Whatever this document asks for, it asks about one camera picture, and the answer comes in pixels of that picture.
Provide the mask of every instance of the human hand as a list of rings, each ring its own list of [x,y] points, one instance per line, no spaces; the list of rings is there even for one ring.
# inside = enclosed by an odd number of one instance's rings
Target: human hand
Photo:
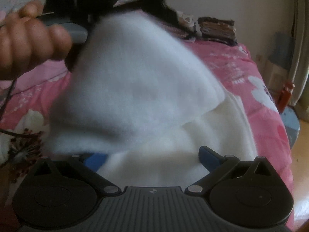
[[[72,47],[69,33],[35,19],[42,11],[41,2],[34,0],[5,18],[0,27],[0,80],[16,79],[48,59],[66,58]]]

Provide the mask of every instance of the silver screw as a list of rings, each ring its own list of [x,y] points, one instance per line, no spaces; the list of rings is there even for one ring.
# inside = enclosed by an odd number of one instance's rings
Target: silver screw
[[[191,192],[191,193],[200,193],[203,191],[203,188],[199,185],[191,185],[188,187],[188,190]]]
[[[116,186],[107,186],[103,190],[104,190],[105,193],[114,194],[114,193],[116,193],[118,191],[118,187],[116,187]]]

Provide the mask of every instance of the wooden floor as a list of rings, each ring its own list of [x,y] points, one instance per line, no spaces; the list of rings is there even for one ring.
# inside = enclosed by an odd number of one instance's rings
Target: wooden floor
[[[292,148],[295,230],[309,219],[309,123],[301,121],[300,126]]]

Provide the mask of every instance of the white cloth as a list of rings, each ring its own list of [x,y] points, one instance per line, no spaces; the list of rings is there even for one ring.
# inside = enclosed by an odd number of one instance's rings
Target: white cloth
[[[198,149],[257,155],[241,100],[178,40],[137,13],[102,20],[56,100],[45,148],[109,153],[98,173],[125,186],[185,188]]]
[[[137,149],[216,108],[223,87],[191,51],[139,13],[104,18],[53,104],[54,153]]]

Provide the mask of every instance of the gray ribbed panel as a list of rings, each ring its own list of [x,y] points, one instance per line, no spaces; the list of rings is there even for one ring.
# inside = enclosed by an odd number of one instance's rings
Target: gray ribbed panel
[[[118,197],[102,200],[96,212],[78,225],[55,232],[288,232],[285,226],[245,229],[216,216],[199,197],[179,187],[128,187]],[[18,232],[42,232],[23,226]]]

